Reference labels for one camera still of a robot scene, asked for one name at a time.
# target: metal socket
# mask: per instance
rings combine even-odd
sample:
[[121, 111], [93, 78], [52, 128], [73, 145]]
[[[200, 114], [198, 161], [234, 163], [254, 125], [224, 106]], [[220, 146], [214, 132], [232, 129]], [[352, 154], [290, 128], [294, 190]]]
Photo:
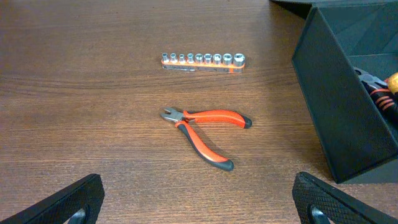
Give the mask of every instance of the metal socket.
[[180, 63], [185, 63], [185, 55], [184, 54], [180, 54], [179, 61], [180, 61]]
[[240, 67], [244, 65], [244, 55], [241, 53], [234, 55], [234, 65]]
[[187, 54], [187, 58], [188, 58], [188, 63], [194, 63], [195, 62], [193, 53]]
[[170, 60], [171, 60], [172, 63], [177, 63], [178, 62], [177, 55], [175, 53], [171, 53], [170, 54]]
[[162, 53], [162, 61], [163, 61], [164, 63], [167, 63], [167, 62], [170, 61], [170, 60], [169, 60], [169, 57], [167, 56], [167, 53]]
[[224, 54], [223, 55], [223, 64], [224, 65], [231, 65], [232, 64], [232, 55], [231, 54]]
[[211, 54], [205, 54], [204, 58], [205, 58], [205, 64], [211, 64], [211, 58], [212, 58]]
[[221, 65], [221, 59], [222, 59], [223, 57], [220, 55], [220, 54], [215, 54], [215, 55], [213, 55], [213, 63], [215, 64], [215, 65]]
[[195, 62], [196, 63], [203, 63], [203, 55], [202, 54], [196, 54]]

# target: black toolbox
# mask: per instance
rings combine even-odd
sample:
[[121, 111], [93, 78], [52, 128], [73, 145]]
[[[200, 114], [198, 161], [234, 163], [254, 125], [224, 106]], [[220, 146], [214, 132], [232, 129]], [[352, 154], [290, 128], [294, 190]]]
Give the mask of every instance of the black toolbox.
[[398, 72], [398, 1], [273, 1], [306, 17], [293, 65], [337, 183], [398, 182], [398, 124], [353, 67]]

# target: wood grain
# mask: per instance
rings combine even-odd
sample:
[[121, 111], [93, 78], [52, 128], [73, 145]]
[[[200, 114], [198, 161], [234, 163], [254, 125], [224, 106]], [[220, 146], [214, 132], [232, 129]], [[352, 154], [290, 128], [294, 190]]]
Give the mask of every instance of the wood grain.
[[[295, 174], [332, 183], [290, 62], [304, 21], [279, 6], [0, 0], [0, 14], [0, 220], [90, 173], [98, 223], [298, 223]], [[241, 52], [247, 69], [163, 70], [162, 52]], [[203, 162], [165, 106], [252, 118], [193, 125], [235, 170]], [[338, 188], [398, 217], [396, 184]]]

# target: orange and black pliers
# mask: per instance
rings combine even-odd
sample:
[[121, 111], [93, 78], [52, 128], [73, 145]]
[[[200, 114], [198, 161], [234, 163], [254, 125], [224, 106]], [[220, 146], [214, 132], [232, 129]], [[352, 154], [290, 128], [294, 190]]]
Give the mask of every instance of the orange and black pliers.
[[175, 127], [186, 135], [193, 149], [200, 157], [217, 168], [227, 171], [234, 169], [233, 162], [209, 149], [189, 126], [188, 122], [230, 122], [242, 128], [250, 128], [252, 122], [249, 118], [228, 110], [211, 110], [198, 113], [189, 113], [188, 111], [181, 113], [173, 108], [165, 108], [164, 110], [168, 113], [162, 113], [161, 116], [168, 121], [175, 122]]

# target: pliers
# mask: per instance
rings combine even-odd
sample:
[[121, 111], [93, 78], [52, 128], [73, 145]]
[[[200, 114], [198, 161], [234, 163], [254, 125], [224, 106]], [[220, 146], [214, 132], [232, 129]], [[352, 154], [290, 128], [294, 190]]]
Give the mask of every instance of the pliers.
[[394, 94], [388, 89], [387, 83], [360, 68], [354, 67], [354, 70], [376, 106], [390, 120], [398, 122], [398, 106]]
[[165, 108], [164, 110], [167, 113], [162, 113], [161, 117], [168, 121], [175, 122], [175, 127], [186, 135], [193, 149], [200, 157], [202, 157], [202, 159], [211, 165], [226, 171], [234, 169], [233, 162], [209, 149], [191, 128], [188, 122], [229, 122], [237, 124], [242, 128], [250, 128], [252, 121], [249, 118], [228, 110], [210, 110], [199, 113], [189, 113], [188, 111], [183, 111], [181, 113], [173, 108]]

